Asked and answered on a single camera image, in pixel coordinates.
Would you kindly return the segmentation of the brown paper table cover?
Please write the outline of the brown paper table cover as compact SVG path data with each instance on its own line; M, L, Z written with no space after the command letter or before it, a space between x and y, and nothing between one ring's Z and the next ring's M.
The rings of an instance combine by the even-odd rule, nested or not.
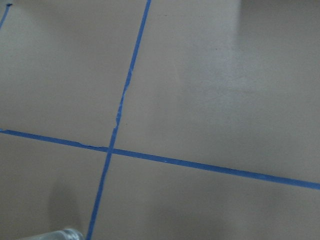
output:
M0 237L320 237L317 0L3 0Z

